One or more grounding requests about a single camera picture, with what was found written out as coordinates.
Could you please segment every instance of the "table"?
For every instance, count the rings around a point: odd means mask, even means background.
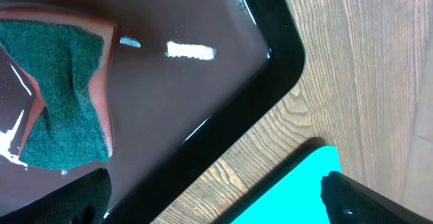
[[[338,148],[345,175],[433,218],[410,171],[432,0],[287,2],[306,52],[298,84],[154,222],[217,220],[314,136]]]

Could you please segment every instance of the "scrubbing pad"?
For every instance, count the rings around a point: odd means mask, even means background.
[[[0,45],[36,79],[46,104],[20,160],[45,169],[106,161],[108,150],[89,97],[104,40],[77,26],[2,20]]]

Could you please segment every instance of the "wood grain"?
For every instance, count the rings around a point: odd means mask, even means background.
[[[155,223],[209,223],[308,138],[343,173],[402,202],[432,0],[287,0],[306,51],[299,83]]]

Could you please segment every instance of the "gray surface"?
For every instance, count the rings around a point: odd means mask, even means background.
[[[0,0],[71,7],[115,21],[141,48],[114,46],[108,103],[114,152],[63,176],[1,160],[0,215],[98,167],[109,170],[110,206],[169,157],[266,62],[267,46],[241,0]],[[216,58],[164,56],[167,41],[207,45]]]

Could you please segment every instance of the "sponge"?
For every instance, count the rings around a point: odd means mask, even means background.
[[[104,39],[78,26],[0,20],[0,45],[38,83],[46,107],[20,160],[45,169],[71,169],[110,153],[89,95]]]

